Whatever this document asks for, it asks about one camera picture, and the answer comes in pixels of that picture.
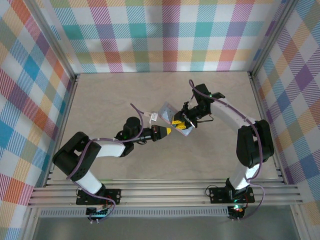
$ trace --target purple cable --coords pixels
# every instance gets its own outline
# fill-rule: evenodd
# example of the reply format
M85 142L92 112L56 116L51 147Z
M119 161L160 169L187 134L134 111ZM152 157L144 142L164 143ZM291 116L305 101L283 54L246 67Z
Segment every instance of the purple cable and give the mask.
M189 84L192 87L192 89L196 93L200 94L201 96L204 96L204 97L206 97L208 99L212 99L212 100L214 100L214 101L216 101L218 103L221 103L221 104L225 105L226 107L230 108L232 111L234 111L236 114L238 114L242 119L244 119L248 124L250 124L250 126L252 127L252 129L253 129L253 131L255 133L255 136L256 136L256 139L257 139L257 142L258 142L258 148L259 148L259 157L260 157L259 168L258 168L257 173L253 177L248 178L246 181L250 185L255 186L255 187L260 187L262 189L262 199L261 199L261 202L259 203L259 205L255 208L255 210L253 212L251 212L248 216L242 218L242 220L247 219L247 218L251 217L253 214L255 214L257 212L257 210L260 208L260 206L263 203L264 198L265 198L265 189L261 185L250 183L251 180L256 179L260 175L261 169L262 169L262 164L263 164L262 144L261 144L261 139L260 139L258 130L254 126L254 124L249 119L247 119L247 117L245 115L243 115L241 112L239 112L236 108L234 108L233 106L225 103L224 101L221 101L221 100L219 100L219 99L217 99L215 97L211 97L211 96L205 95L202 92L198 91L195 88L195 84L191 79L189 80Z
M103 218L99 219L99 220L98 220L99 222L103 222L104 220L106 220L106 219L108 218L108 216L115 210L115 208L116 208L116 202L115 202L113 199L108 198L108 197L104 197L104 196L95 195L95 194L93 194L93 193L88 192L87 190L85 190L85 189L84 189L82 186L80 186L78 183L76 183L76 182L73 182L73 183L74 183L75 185L77 185L79 188L81 188L82 191L84 191L86 194L88 194L88 195L90 195L90 196L92 196L92 197L94 197L94 198L97 198L97 199L105 199L105 200L107 200L107 201L112 202L112 209L111 209L111 211L109 211L108 214L105 215Z
M72 172L66 177L67 180L69 180L69 179L77 172L77 170L79 169L82 161L84 160L84 157L85 157L86 152L87 152L87 150L88 150L88 148L89 148L89 145L90 145L91 143L93 143L93 142L98 142L98 141L111 141L111 142L117 142L117 143L127 143L127 142L132 141L133 139L138 138L138 137L141 135L141 133L142 133L142 131L143 131L143 128L144 128L144 120L143 120L142 115L141 115L141 114L143 114L143 112L140 111L139 109L137 109L137 108L135 107L135 105L133 105L132 103L130 103L130 105L134 108L134 110L136 110L136 112L138 113L139 118L140 118L140 120L141 120L141 129L140 129L140 132L137 134L137 136L135 136L135 137L133 137L133 138L131 138L131 139L128 139L128 140L117 140L117 139L104 138L104 137L102 137L102 138L95 138L95 139L90 140L90 141L85 145L85 147L84 147L84 149L83 149L83 151L82 151L81 157L80 157L80 159L79 159L78 164L75 166L75 168L72 170ZM78 183L76 183L76 182L73 182L73 183L76 184L77 186L79 186L86 194L88 194L88 195L90 195L90 196L92 196L92 197L94 197L94 198L105 199L105 200L107 200L107 201L112 202L112 210L111 210L106 216L104 216L103 218L101 218L101 219L99 220L99 222L103 222L104 220L106 220L106 219L108 218L108 216L115 210L116 202L115 202L114 200L112 200L111 198L95 195L95 194L93 194L93 193L91 193L91 192L88 192L86 189L84 189L84 188L83 188L82 186L80 186Z
M138 113L139 117L140 117L140 120L141 120L141 129L140 129L140 132L137 134L137 136L131 138L131 139L128 139L128 140L117 140L117 139L111 139L111 138L104 138L104 137L101 137L101 138L94 138L94 139L91 139L84 147L83 151L82 151L82 154L81 154L81 157L79 159L79 162L78 164L75 166L75 168L72 170L72 172L66 177L67 180L69 180L76 172L77 170L79 169L82 161L84 160L84 157L86 155L86 152L89 148L89 145L93 142L98 142L98 141L111 141L111 142L117 142L117 143L127 143L127 142L130 142L132 141L133 139L137 139L140 134L142 133L143 131L143 128L144 128L144 120L142 118L142 115L141 113L143 113L142 111L140 111L139 109L137 109L135 107L135 105L133 105L132 103L130 103L130 105L134 108L134 110L136 110L136 112Z

